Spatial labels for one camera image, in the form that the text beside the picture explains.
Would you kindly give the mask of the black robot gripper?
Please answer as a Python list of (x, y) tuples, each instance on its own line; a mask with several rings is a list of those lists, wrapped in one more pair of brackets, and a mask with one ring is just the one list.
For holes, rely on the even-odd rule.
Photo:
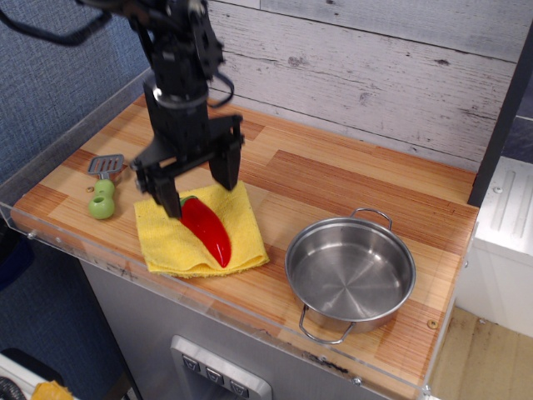
[(210, 118), (207, 95), (192, 100), (165, 95), (154, 81), (143, 83), (152, 142), (132, 161), (137, 187), (150, 193), (170, 218), (182, 217), (174, 178), (208, 163), (212, 178), (231, 191), (237, 185), (244, 137), (242, 116)]

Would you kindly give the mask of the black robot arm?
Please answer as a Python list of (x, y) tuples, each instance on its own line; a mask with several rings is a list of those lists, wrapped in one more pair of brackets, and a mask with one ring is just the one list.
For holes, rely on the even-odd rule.
[(144, 92), (153, 140), (131, 163), (138, 189), (152, 195), (170, 218), (182, 216), (176, 176), (208, 163), (213, 179), (231, 191), (238, 181), (242, 116), (209, 118), (208, 83), (217, 78), (233, 89), (219, 71), (223, 46), (210, 23), (205, 1), (88, 1), (100, 15), (67, 35), (12, 20), (1, 21), (15, 32), (64, 47), (79, 46), (118, 15), (137, 33), (152, 72)]

